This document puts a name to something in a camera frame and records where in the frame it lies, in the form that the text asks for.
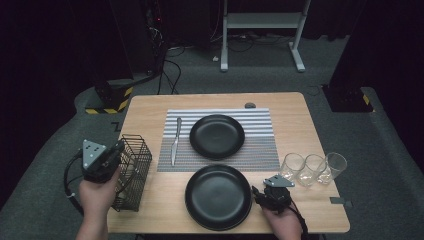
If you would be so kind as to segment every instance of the plate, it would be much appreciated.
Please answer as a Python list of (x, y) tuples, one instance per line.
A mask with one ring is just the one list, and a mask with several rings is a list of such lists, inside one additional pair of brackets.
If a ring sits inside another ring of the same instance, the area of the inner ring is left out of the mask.
[(236, 153), (244, 143), (244, 130), (226, 115), (209, 115), (197, 121), (190, 131), (190, 144), (200, 155), (219, 160)]
[(252, 206), (250, 185), (237, 169), (216, 164), (198, 170), (188, 181), (185, 203), (201, 226), (224, 231), (246, 219)]

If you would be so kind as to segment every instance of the table top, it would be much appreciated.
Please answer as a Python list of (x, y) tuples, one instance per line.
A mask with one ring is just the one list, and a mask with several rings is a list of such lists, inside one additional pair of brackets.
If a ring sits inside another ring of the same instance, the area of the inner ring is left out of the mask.
[[(184, 201), (188, 180), (194, 172), (157, 172), (163, 129), (168, 109), (244, 108), (246, 103), (269, 108), (280, 163), (288, 153), (324, 156), (314, 123), (301, 93), (239, 93), (135, 96), (131, 99), (121, 134), (141, 135), (153, 160), (141, 197), (140, 210), (108, 213), (109, 232), (126, 233), (272, 233), (262, 210), (252, 204), (249, 216), (237, 227), (212, 231), (197, 224)], [(263, 180), (276, 173), (242, 172), (250, 185), (263, 191)], [(343, 205), (331, 204), (339, 197), (334, 181), (310, 188), (296, 184), (291, 197), (305, 218), (310, 233), (344, 233), (350, 223)]]

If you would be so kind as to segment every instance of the glass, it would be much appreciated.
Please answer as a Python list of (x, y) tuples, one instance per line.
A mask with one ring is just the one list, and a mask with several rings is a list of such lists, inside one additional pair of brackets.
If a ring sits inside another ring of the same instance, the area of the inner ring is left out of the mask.
[(318, 176), (324, 172), (326, 167), (327, 162), (324, 158), (316, 154), (311, 154), (306, 157), (305, 167), (299, 172), (297, 180), (301, 185), (310, 187), (315, 183)]
[(304, 167), (305, 159), (302, 156), (297, 153), (289, 153), (284, 157), (280, 175), (287, 180), (293, 181)]
[(327, 167), (317, 181), (322, 184), (329, 184), (347, 168), (347, 161), (341, 154), (335, 152), (328, 153), (325, 160)]

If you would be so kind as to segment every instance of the black wire basket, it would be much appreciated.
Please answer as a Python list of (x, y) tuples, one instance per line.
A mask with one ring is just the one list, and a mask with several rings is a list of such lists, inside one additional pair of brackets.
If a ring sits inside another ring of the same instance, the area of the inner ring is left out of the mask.
[(112, 208), (138, 212), (152, 154), (140, 135), (123, 134), (125, 149), (121, 153), (121, 174)]

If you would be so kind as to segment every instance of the placemat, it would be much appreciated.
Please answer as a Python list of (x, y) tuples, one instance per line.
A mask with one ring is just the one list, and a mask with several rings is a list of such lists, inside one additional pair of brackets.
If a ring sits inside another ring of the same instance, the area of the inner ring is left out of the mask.
[[(214, 161), (198, 154), (190, 145), (190, 130), (202, 117), (223, 114), (237, 120), (244, 129), (245, 141), (240, 150), (225, 159)], [(177, 118), (182, 125), (175, 166), (171, 165), (171, 146), (177, 131)], [(158, 172), (195, 172), (211, 164), (226, 164), (242, 172), (280, 169), (271, 116), (268, 108), (252, 109), (169, 109), (166, 116)]]

